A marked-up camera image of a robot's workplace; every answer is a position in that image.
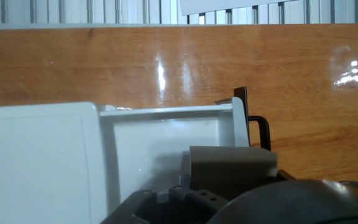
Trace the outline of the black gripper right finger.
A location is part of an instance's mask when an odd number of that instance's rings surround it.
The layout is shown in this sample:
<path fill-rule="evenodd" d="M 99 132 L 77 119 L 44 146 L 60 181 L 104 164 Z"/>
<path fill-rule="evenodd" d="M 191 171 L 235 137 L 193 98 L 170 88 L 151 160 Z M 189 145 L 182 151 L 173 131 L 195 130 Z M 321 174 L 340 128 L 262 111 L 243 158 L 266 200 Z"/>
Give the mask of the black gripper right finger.
<path fill-rule="evenodd" d="M 276 176 L 277 182 L 291 181 L 291 180 L 296 180 L 296 179 L 289 173 L 285 172 L 284 170 L 278 170 L 277 176 Z"/>

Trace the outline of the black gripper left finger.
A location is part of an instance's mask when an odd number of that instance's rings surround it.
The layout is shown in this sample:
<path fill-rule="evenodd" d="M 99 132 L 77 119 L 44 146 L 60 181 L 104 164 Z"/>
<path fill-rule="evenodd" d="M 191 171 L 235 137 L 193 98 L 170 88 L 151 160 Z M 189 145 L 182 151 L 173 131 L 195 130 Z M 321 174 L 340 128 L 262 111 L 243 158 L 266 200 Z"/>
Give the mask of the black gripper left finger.
<path fill-rule="evenodd" d="M 208 190 L 182 185 L 165 194 L 151 190 L 132 193 L 102 224 L 208 223 L 229 201 Z"/>

